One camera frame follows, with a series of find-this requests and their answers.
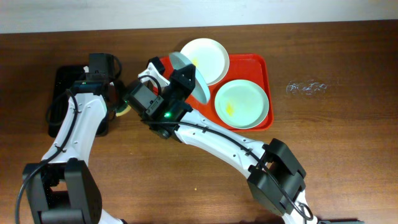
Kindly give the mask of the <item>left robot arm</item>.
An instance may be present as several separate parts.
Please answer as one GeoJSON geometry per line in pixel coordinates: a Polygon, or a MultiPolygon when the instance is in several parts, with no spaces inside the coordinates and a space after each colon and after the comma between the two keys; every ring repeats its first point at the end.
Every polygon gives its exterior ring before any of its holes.
{"type": "Polygon", "coordinates": [[[96,132],[117,101],[108,81],[77,81],[66,90],[65,119],[50,149],[38,163],[27,164],[17,197],[26,194],[34,223],[124,223],[103,209],[88,168],[96,132]]]}

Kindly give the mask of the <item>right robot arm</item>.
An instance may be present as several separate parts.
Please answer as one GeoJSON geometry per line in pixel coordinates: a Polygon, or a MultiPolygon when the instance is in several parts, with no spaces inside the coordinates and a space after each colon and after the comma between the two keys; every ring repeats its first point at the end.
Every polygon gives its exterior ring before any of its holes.
{"type": "Polygon", "coordinates": [[[287,145],[278,139],[266,144],[244,138],[192,108],[188,97],[207,103],[210,90],[189,59],[177,52],[169,59],[169,77],[164,77],[158,57],[139,75],[141,82],[150,81],[157,89],[145,90],[143,123],[164,139],[196,146],[234,167],[245,176],[252,196],[285,223],[317,223],[305,199],[306,173],[287,145]]]}

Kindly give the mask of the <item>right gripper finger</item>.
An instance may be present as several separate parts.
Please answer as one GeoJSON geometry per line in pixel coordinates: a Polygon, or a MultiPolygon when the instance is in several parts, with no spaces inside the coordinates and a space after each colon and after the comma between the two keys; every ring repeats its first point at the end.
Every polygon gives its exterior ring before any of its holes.
{"type": "Polygon", "coordinates": [[[159,57],[149,59],[147,68],[138,74],[138,79],[142,82],[151,82],[157,89],[157,94],[161,95],[165,87],[170,82],[164,77],[165,67],[159,57]]]}
{"type": "Polygon", "coordinates": [[[184,96],[190,96],[195,88],[196,67],[193,64],[180,69],[174,69],[169,81],[171,89],[180,91],[184,96]]]}

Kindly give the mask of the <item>light blue plate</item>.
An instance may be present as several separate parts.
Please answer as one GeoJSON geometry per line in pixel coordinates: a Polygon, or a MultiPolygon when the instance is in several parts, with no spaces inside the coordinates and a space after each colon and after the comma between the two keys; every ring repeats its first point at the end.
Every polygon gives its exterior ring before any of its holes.
{"type": "Polygon", "coordinates": [[[170,53],[169,59],[173,69],[181,72],[184,79],[193,84],[193,87],[190,87],[190,96],[203,105],[207,104],[210,100],[210,89],[193,62],[180,52],[170,53]]]}

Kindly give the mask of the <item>green yellow sponge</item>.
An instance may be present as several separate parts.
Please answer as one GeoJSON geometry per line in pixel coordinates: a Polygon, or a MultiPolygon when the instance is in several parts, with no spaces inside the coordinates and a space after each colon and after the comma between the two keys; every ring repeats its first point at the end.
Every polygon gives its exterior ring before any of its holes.
{"type": "Polygon", "coordinates": [[[117,117],[123,116],[124,114],[128,113],[130,110],[131,107],[127,103],[125,103],[124,105],[116,109],[116,116],[117,117]]]}

